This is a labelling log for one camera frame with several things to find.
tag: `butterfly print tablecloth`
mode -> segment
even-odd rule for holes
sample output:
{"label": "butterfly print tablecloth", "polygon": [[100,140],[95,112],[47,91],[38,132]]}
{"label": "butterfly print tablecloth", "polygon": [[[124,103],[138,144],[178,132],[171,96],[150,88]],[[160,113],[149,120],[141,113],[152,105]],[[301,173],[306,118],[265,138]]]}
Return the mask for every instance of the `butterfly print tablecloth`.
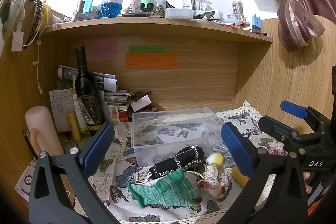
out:
{"label": "butterfly print tablecloth", "polygon": [[[230,110],[218,113],[218,115],[225,122],[232,122],[239,132],[249,138],[256,147],[262,146],[269,153],[283,155],[282,143],[277,143],[276,140],[259,130],[257,125],[260,118],[259,113],[252,107],[250,108]],[[195,201],[195,206],[167,207],[160,204],[150,204],[146,208],[140,208],[138,202],[133,199],[127,189],[127,183],[143,181],[147,177],[149,167],[164,159],[156,157],[155,162],[138,163],[134,150],[130,146],[130,126],[127,126],[127,133],[129,134],[127,146],[123,148],[119,140],[116,139],[107,151],[97,173],[93,176],[94,190],[117,219],[133,222],[162,222],[191,218],[226,209],[240,194],[242,188],[230,177],[231,169],[228,168],[225,169],[225,173],[230,177],[230,183],[228,187],[223,189],[219,199],[214,199],[208,192],[201,189],[199,191],[200,198]],[[264,198],[260,198],[260,202],[267,197],[267,194]]]}

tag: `metal bolt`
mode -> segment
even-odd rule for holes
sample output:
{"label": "metal bolt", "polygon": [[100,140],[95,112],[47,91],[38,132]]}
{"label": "metal bolt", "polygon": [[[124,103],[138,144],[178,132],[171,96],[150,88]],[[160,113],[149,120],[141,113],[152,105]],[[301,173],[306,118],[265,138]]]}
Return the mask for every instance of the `metal bolt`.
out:
{"label": "metal bolt", "polygon": [[77,147],[73,147],[73,148],[70,149],[69,152],[70,152],[71,155],[74,155],[74,154],[76,154],[78,152],[78,148]]}
{"label": "metal bolt", "polygon": [[296,153],[295,152],[289,152],[289,156],[292,158],[292,159],[295,159],[297,157]]}
{"label": "metal bolt", "polygon": [[40,158],[43,159],[46,155],[47,155],[47,152],[43,151],[43,152],[40,153]]}
{"label": "metal bolt", "polygon": [[265,155],[267,153],[267,150],[265,148],[263,148],[263,147],[259,147],[258,148],[258,153],[260,155]]}

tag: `wooden panel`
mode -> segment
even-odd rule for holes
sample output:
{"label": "wooden panel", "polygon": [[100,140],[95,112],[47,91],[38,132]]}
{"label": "wooden panel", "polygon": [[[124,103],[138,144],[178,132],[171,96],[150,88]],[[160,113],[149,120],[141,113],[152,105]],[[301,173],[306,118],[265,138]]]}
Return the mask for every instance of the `wooden panel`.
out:
{"label": "wooden panel", "polygon": [[[30,27],[24,27],[25,36]],[[56,88],[57,67],[62,61],[63,43],[59,39],[48,40],[40,46],[40,85],[41,95],[36,80],[38,49],[34,42],[21,52],[11,53],[11,32],[4,33],[5,47],[0,58],[0,183],[6,189],[9,198],[27,217],[28,203],[20,197],[14,187],[20,175],[33,159],[22,131],[27,129],[26,111],[37,105],[50,108],[49,90]]]}
{"label": "wooden panel", "polygon": [[[118,37],[118,40],[119,60],[89,62],[89,70],[115,74],[118,84],[133,92],[151,90],[151,99],[159,110],[232,107],[238,43],[181,37]],[[84,45],[82,39],[68,42],[68,65],[77,67],[75,47],[80,45]],[[130,45],[167,46],[167,52],[177,52],[178,69],[125,69],[125,53]]]}
{"label": "wooden panel", "polygon": [[299,130],[311,132],[303,120],[280,109],[288,100],[311,106],[331,117],[331,67],[336,64],[336,26],[316,16],[325,27],[321,37],[295,52],[287,52],[278,39],[278,19],[262,21],[264,32],[270,33],[270,46],[241,44],[234,107],[247,100],[261,115],[269,115]]}
{"label": "wooden panel", "polygon": [[272,42],[269,37],[235,30],[213,22],[166,18],[102,18],[55,24],[45,30],[63,37],[130,36],[139,34],[163,37],[191,37],[231,42]]}

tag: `wood grain wall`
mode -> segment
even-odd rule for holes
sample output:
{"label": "wood grain wall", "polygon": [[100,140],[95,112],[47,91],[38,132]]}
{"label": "wood grain wall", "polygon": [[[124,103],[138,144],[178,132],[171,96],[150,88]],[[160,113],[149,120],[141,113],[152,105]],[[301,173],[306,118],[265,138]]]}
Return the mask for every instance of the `wood grain wall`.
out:
{"label": "wood grain wall", "polygon": [[[25,8],[27,16],[29,7]],[[30,26],[24,31],[26,39]],[[33,61],[37,61],[37,45],[34,42],[21,52],[11,53],[11,37],[11,32],[4,33],[5,47],[0,58],[0,184],[18,209],[28,217],[28,203],[14,190],[22,172],[33,159],[22,135],[22,131],[27,129],[25,113],[37,105],[51,110],[49,90],[56,88],[56,70],[63,58],[60,52],[62,42],[50,39],[40,46],[39,75],[43,90],[40,95],[36,65],[33,65]]]}
{"label": "wood grain wall", "polygon": [[[118,41],[118,61],[89,62],[89,70],[115,74],[118,85],[132,92],[151,90],[158,110],[232,107],[239,43],[182,37],[118,37]],[[77,67],[75,47],[85,45],[84,40],[72,39],[67,45],[68,65]],[[167,52],[177,52],[178,69],[125,69],[130,45],[166,46]]]}
{"label": "wood grain wall", "polygon": [[278,119],[301,133],[311,130],[303,120],[281,111],[283,100],[311,106],[331,118],[331,67],[336,65],[336,25],[316,17],[325,32],[298,51],[287,52],[280,44],[277,18],[262,21],[263,31],[273,38],[272,45],[240,45],[234,107],[247,100],[261,115]]}

